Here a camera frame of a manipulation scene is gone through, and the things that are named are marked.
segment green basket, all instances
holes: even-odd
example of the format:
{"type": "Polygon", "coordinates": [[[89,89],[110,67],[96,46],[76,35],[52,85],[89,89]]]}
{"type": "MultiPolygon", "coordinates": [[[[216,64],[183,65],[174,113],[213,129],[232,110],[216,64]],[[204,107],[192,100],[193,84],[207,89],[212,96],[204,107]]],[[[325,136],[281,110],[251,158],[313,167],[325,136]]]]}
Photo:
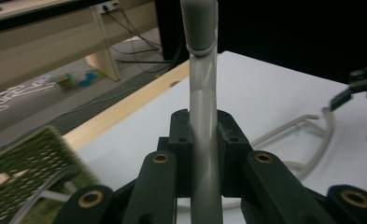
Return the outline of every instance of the green basket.
{"type": "MultiPolygon", "coordinates": [[[[69,165],[76,165],[79,172],[64,177],[49,190],[69,194],[64,187],[66,181],[73,182],[78,189],[98,182],[50,126],[1,153],[0,174],[6,181],[0,184],[0,223],[8,223],[45,181],[69,165]]],[[[52,223],[63,205],[40,199],[21,223],[52,223]]]]}

